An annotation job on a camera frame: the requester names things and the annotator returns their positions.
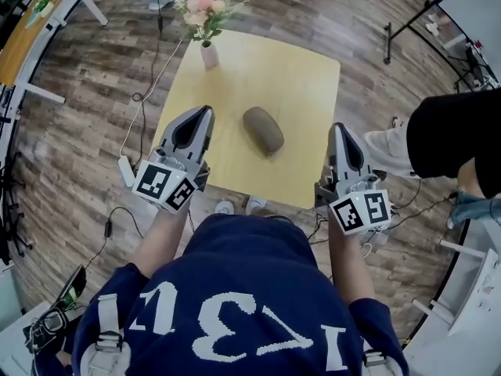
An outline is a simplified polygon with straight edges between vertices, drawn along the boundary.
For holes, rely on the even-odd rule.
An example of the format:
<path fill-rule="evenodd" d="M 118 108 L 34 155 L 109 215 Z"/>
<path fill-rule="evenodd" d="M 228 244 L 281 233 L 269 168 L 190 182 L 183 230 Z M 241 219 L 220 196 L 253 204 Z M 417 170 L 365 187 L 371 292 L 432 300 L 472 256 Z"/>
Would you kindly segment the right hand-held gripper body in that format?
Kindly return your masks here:
<path fill-rule="evenodd" d="M 333 173 L 315 183 L 315 206 L 328 207 L 344 234 L 382 231 L 391 224 L 391 202 L 373 171 Z"/>

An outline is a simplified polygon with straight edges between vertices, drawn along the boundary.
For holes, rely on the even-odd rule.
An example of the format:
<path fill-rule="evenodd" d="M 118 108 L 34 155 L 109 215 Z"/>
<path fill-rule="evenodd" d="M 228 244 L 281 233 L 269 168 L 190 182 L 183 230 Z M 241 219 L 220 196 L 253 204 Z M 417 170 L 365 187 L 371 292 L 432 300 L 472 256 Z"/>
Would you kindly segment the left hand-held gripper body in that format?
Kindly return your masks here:
<path fill-rule="evenodd" d="M 132 192 L 159 209 L 177 213 L 204 190 L 210 175 L 203 156 L 176 146 L 159 146 L 141 161 Z"/>

